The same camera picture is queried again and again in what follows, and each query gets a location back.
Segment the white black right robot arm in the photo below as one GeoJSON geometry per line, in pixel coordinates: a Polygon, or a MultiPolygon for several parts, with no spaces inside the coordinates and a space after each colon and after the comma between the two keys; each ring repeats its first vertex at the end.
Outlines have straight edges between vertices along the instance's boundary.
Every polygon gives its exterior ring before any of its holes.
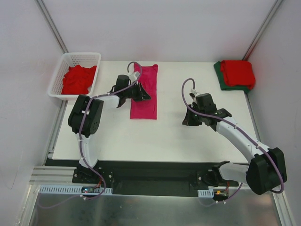
{"type": "Polygon", "coordinates": [[[271,191],[280,194],[287,181],[285,157],[279,148],[270,148],[252,138],[224,108],[217,109],[209,93],[190,92],[192,103],[182,122],[186,126],[205,124],[229,140],[245,157],[248,164],[222,161],[212,167],[202,180],[210,186],[222,186],[227,181],[247,184],[258,194],[271,191]]]}

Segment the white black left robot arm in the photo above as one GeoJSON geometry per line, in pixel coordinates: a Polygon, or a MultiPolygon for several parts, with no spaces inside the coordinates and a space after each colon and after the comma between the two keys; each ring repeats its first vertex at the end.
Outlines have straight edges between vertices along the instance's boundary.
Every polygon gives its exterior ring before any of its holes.
{"type": "Polygon", "coordinates": [[[151,100],[138,81],[140,72],[131,75],[119,75],[116,84],[103,95],[89,97],[79,95],[68,118],[68,125],[76,135],[79,145],[80,166],[86,168],[83,178],[89,183],[99,179],[100,172],[94,168],[98,162],[97,147],[92,144],[92,136],[97,132],[102,111],[120,108],[127,99],[135,102],[151,100]]]}

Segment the pink t shirt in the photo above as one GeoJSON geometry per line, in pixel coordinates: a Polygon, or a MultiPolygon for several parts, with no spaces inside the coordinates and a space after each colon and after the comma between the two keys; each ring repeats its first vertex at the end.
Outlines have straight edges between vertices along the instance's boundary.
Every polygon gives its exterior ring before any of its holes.
{"type": "Polygon", "coordinates": [[[142,75],[139,79],[150,100],[131,101],[130,119],[157,119],[157,74],[158,65],[142,66],[142,75]]]}

